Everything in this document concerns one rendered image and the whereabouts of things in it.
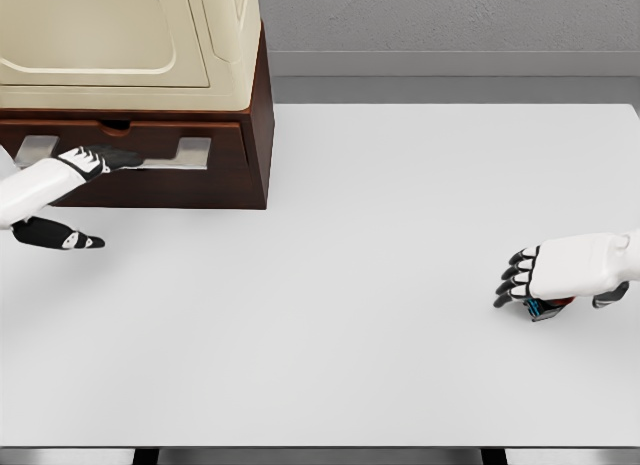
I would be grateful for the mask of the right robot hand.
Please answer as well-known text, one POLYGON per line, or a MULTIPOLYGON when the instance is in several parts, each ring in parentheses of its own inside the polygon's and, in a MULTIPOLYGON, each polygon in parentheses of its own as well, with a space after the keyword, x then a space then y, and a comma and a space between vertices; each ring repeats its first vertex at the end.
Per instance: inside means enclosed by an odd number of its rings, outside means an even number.
POLYGON ((590 296, 593 307, 603 308, 621 300, 632 282, 620 277, 627 232, 550 239, 520 250, 501 276, 494 306, 590 296))

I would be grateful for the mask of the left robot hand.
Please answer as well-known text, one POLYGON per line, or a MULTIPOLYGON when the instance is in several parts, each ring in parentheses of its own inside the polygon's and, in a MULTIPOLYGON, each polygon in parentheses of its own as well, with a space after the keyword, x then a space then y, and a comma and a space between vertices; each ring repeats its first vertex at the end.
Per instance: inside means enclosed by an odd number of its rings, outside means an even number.
POLYGON ((111 145, 80 146, 18 169, 0 147, 0 230, 23 244, 54 249, 99 249, 105 241, 36 215, 97 177, 143 163, 136 152, 111 145))

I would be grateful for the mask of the small black switch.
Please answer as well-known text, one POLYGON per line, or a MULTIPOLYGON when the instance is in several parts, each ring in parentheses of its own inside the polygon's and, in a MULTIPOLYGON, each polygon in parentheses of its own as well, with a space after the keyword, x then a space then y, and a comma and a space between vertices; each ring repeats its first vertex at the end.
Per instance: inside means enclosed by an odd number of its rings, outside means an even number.
POLYGON ((574 297, 551 300, 527 298, 523 301, 523 305, 527 308, 531 321, 539 322, 555 317, 564 307, 571 304, 574 300, 574 297))

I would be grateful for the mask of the brown drawer with metal handle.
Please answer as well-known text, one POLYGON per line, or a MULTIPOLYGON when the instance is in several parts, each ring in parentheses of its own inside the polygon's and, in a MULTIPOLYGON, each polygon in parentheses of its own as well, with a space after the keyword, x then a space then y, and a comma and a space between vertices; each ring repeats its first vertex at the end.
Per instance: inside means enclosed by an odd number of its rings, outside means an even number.
POLYGON ((93 120, 0 120, 0 144, 15 156, 28 135, 57 136, 60 154, 77 146, 109 144, 144 158, 172 159, 182 138, 211 140, 205 170, 121 170, 71 192, 61 207, 262 209, 240 125, 206 122, 132 122, 109 135, 93 120))

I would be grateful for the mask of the beige and brown cabinet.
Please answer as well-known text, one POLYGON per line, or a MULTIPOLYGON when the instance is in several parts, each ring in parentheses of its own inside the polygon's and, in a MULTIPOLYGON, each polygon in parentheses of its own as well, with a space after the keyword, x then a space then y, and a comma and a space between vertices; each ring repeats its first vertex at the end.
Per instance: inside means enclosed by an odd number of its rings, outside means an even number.
MULTIPOLYGON (((259 0, 0 0, 0 120, 240 125, 268 200, 274 110, 259 0)), ((58 155, 28 135, 19 166, 58 155)), ((172 159, 130 170, 205 170, 211 140, 182 138, 172 159)))

